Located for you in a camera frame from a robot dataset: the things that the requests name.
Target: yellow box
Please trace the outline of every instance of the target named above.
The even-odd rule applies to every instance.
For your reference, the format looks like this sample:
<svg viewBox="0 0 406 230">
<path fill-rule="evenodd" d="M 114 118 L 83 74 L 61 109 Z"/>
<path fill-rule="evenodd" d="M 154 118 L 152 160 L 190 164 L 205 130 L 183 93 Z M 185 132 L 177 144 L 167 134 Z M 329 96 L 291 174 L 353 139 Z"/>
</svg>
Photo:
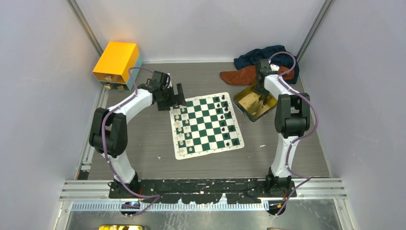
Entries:
<svg viewBox="0 0 406 230">
<path fill-rule="evenodd" d="M 135 43 L 109 42 L 93 74 L 99 81 L 127 83 L 128 69 L 134 66 L 139 55 Z"/>
</svg>

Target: gray floor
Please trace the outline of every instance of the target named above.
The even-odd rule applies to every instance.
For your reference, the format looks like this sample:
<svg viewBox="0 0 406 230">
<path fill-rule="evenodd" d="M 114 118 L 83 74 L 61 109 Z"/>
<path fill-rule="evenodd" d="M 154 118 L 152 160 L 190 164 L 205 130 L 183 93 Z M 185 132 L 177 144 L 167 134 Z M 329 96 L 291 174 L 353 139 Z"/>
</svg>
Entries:
<svg viewBox="0 0 406 230">
<path fill-rule="evenodd" d="M 185 98 L 220 92 L 228 92 L 232 97 L 246 88 L 228 85 L 220 79 L 221 71 L 235 70 L 233 63 L 145 64 L 143 67 L 170 73 L 173 84 L 182 83 Z M 145 83 L 150 77 L 150 73 L 142 71 L 137 83 Z M 300 81 L 293 88 L 303 90 Z M 117 104 L 128 95 L 128 92 L 111 91 L 107 106 Z M 144 179 L 264 177 L 278 143 L 273 121 L 275 110 L 254 124 L 243 114 L 236 114 L 244 148 L 179 161 L 175 159 L 169 112 L 158 112 L 156 105 L 150 106 L 128 124 L 129 161 Z M 300 141 L 293 170 L 307 176 L 329 176 L 317 134 Z M 100 154 L 94 155 L 89 174 L 89 180 L 97 179 L 112 179 Z"/>
</svg>

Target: white square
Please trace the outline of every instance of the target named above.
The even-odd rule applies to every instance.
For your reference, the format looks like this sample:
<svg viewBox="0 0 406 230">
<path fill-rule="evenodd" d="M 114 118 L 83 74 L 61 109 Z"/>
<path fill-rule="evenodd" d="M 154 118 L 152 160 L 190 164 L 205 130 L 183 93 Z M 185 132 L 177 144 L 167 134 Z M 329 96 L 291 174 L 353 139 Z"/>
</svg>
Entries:
<svg viewBox="0 0 406 230">
<path fill-rule="evenodd" d="M 190 126 L 183 127 L 183 132 L 184 133 L 190 133 L 191 132 Z"/>
<path fill-rule="evenodd" d="M 199 138 L 200 137 L 200 135 L 199 135 L 199 131 L 194 131 L 194 132 L 192 132 L 192 138 Z"/>
<path fill-rule="evenodd" d="M 185 140 L 185 135 L 182 133 L 178 134 L 178 141 Z"/>
<path fill-rule="evenodd" d="M 189 114 L 194 113 L 194 107 L 188 107 L 187 109 Z"/>
<path fill-rule="evenodd" d="M 223 140 L 223 135 L 222 134 L 216 134 L 214 137 L 216 138 L 216 141 L 222 141 Z"/>
<path fill-rule="evenodd" d="M 188 154 L 188 151 L 186 150 L 186 148 L 179 148 L 179 154 L 186 155 L 186 154 Z"/>
<path fill-rule="evenodd" d="M 174 115 L 179 115 L 180 114 L 180 109 L 174 109 L 173 114 Z"/>
<path fill-rule="evenodd" d="M 206 126 L 205 126 L 204 124 L 198 124 L 198 125 L 197 125 L 197 129 L 198 129 L 199 131 L 205 130 L 205 129 L 206 129 Z"/>
<path fill-rule="evenodd" d="M 205 123 L 210 123 L 212 120 L 210 119 L 209 116 L 205 116 L 205 117 L 203 117 L 203 121 L 204 121 Z"/>
<path fill-rule="evenodd" d="M 193 146 L 193 140 L 192 139 L 186 140 L 186 147 L 190 147 L 190 146 Z"/>
<path fill-rule="evenodd" d="M 210 116 L 213 116 L 213 115 L 216 115 L 216 114 L 217 114 L 217 112 L 215 111 L 215 109 L 209 110 L 209 115 Z"/>
<path fill-rule="evenodd" d="M 201 152 L 203 151 L 202 145 L 195 145 L 194 146 L 194 152 Z"/>
<path fill-rule="evenodd" d="M 230 125 L 234 124 L 234 121 L 233 121 L 233 119 L 227 119 L 226 123 L 227 123 L 228 126 L 230 126 Z"/>
<path fill-rule="evenodd" d="M 196 118 L 189 119 L 189 125 L 191 125 L 191 126 L 197 125 L 197 120 L 196 120 Z"/>
<path fill-rule="evenodd" d="M 196 113 L 194 113 L 194 114 L 196 114 L 196 118 L 199 118 L 199 117 L 202 117 L 202 116 L 203 116 L 203 112 L 202 112 L 202 111 L 198 111 L 198 112 L 196 112 Z"/>
<path fill-rule="evenodd" d="M 217 147 L 217 143 L 215 143 L 215 142 L 210 142 L 210 149 L 211 150 L 216 150 L 218 147 Z"/>
<path fill-rule="evenodd" d="M 225 145 L 226 148 L 233 146 L 233 144 L 231 144 L 231 140 L 225 140 L 224 145 Z"/>
<path fill-rule="evenodd" d="M 231 138 L 231 139 L 238 138 L 237 132 L 231 132 L 231 133 L 230 133 L 230 138 Z"/>
<path fill-rule="evenodd" d="M 213 125 L 213 128 L 218 128 L 218 127 L 220 127 L 220 122 L 218 122 L 218 121 L 213 121 L 213 122 L 212 122 L 212 125 Z"/>
<path fill-rule="evenodd" d="M 206 144 L 206 143 L 209 143 L 209 138 L 208 137 L 201 137 L 200 141 L 201 141 L 202 144 Z"/>
<path fill-rule="evenodd" d="M 206 133 L 208 136 L 213 136 L 214 135 L 214 130 L 212 128 L 206 129 Z"/>
</svg>

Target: green and white chessboard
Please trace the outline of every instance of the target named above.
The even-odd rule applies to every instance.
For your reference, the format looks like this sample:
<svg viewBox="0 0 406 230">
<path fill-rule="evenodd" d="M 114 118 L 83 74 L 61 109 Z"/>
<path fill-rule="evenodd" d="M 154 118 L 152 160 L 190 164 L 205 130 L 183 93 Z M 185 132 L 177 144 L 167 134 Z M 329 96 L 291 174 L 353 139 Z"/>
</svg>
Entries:
<svg viewBox="0 0 406 230">
<path fill-rule="evenodd" d="M 227 92 L 189 98 L 186 104 L 170 109 L 176 159 L 244 147 Z"/>
</svg>

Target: purple cable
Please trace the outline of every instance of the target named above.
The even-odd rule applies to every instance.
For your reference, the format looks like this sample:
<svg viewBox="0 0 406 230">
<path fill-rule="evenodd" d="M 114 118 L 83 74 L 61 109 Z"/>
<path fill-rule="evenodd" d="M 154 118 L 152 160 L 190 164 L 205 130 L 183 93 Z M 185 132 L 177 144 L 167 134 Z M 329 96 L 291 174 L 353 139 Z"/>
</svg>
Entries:
<svg viewBox="0 0 406 230">
<path fill-rule="evenodd" d="M 126 105 L 127 103 L 129 103 L 130 101 L 132 101 L 135 97 L 137 97 L 138 94 L 138 88 L 137 88 L 137 84 L 135 83 L 135 80 L 133 78 L 133 76 L 131 76 L 131 70 L 133 69 L 142 69 L 142 70 L 146 70 L 148 72 L 154 73 L 153 71 L 146 69 L 146 68 L 141 68 L 141 67 L 131 67 L 128 69 L 128 74 L 130 75 L 131 80 L 134 83 L 134 94 L 132 97 L 128 98 L 128 100 L 124 101 L 123 103 L 121 103 L 120 105 L 118 105 L 117 107 L 115 107 L 114 109 L 110 110 L 107 115 L 104 117 L 102 123 L 101 123 L 101 141 L 103 143 L 103 151 L 104 151 L 104 158 L 107 160 L 107 163 L 109 164 L 110 169 L 112 170 L 114 176 L 116 176 L 116 178 L 120 181 L 120 183 L 123 185 L 123 187 L 132 195 L 137 196 L 139 198 L 146 198 L 146 199 L 151 199 L 151 198 L 155 198 L 146 208 L 144 208 L 143 210 L 133 214 L 133 216 L 138 216 L 140 214 L 143 214 L 149 207 L 151 207 L 154 203 L 156 203 L 158 201 L 158 199 L 160 198 L 159 194 L 156 195 L 140 195 L 137 194 L 133 191 L 131 191 L 130 188 L 128 188 L 124 181 L 121 179 L 121 177 L 117 174 L 117 172 L 114 170 L 113 165 L 111 163 L 111 161 L 109 161 L 108 155 L 107 155 L 107 144 L 106 144 L 106 122 L 107 119 L 109 118 L 109 116 L 114 113 L 115 111 L 117 111 L 118 109 L 120 109 L 122 106 Z"/>
<path fill-rule="evenodd" d="M 312 108 L 313 113 L 315 114 L 315 127 L 312 129 L 312 131 L 310 131 L 310 132 L 307 133 L 306 135 L 303 135 L 303 136 L 301 136 L 301 137 L 299 137 L 299 138 L 294 139 L 294 140 L 291 142 L 291 144 L 289 145 L 288 152 L 287 152 L 287 154 L 286 154 L 286 159 L 285 159 L 285 166 L 286 166 L 286 169 L 287 169 L 291 174 L 293 174 L 293 175 L 295 175 L 295 176 L 297 176 L 297 177 L 300 177 L 300 178 L 302 178 L 302 179 L 306 179 L 306 180 L 304 180 L 303 182 L 301 182 L 300 184 L 298 184 L 298 185 L 291 191 L 291 193 L 287 196 L 285 202 L 283 203 L 282 207 L 279 209 L 278 213 L 276 213 L 276 215 L 275 215 L 276 217 L 278 217 L 278 215 L 279 215 L 279 214 L 282 212 L 282 210 L 285 208 L 286 203 L 289 201 L 289 198 L 291 198 L 291 196 L 292 196 L 293 193 L 296 191 L 296 189 L 299 188 L 300 186 L 302 186 L 304 183 L 310 181 L 310 179 L 311 179 L 311 177 L 306 177 L 306 176 L 299 175 L 299 174 L 293 172 L 293 171 L 289 168 L 289 155 L 290 155 L 291 150 L 292 150 L 292 144 L 294 144 L 294 143 L 296 143 L 296 142 L 298 142 L 298 141 L 300 141 L 300 140 L 302 140 L 302 139 L 304 139 L 304 138 L 306 138 L 306 137 L 312 135 L 312 134 L 316 131 L 317 127 L 318 127 L 318 114 L 317 114 L 317 111 L 315 110 L 315 106 L 313 105 L 313 103 L 311 103 L 307 98 L 305 98 L 303 95 L 301 95 L 301 94 L 300 94 L 299 92 L 297 92 L 296 90 L 293 90 L 289 85 L 286 84 L 286 82 L 285 82 L 285 81 L 283 80 L 283 78 L 282 78 L 282 75 L 287 74 L 287 73 L 289 73 L 290 71 L 292 71 L 292 70 L 294 69 L 294 67 L 296 66 L 296 59 L 294 58 L 294 56 L 293 56 L 291 53 L 285 52 L 285 51 L 281 51 L 281 52 L 274 53 L 274 54 L 269 58 L 269 61 L 271 61 L 271 59 L 272 59 L 274 56 L 279 55 L 279 54 L 287 54 L 287 55 L 289 55 L 289 56 L 293 59 L 293 66 L 292 66 L 290 69 L 288 69 L 287 71 L 285 71 L 285 72 L 279 74 L 279 76 L 278 76 L 278 82 L 279 82 L 282 86 L 284 86 L 284 88 L 287 89 L 289 92 L 295 94 L 296 96 L 300 97 L 302 100 L 304 100 L 306 103 L 309 104 L 310 108 Z"/>
</svg>

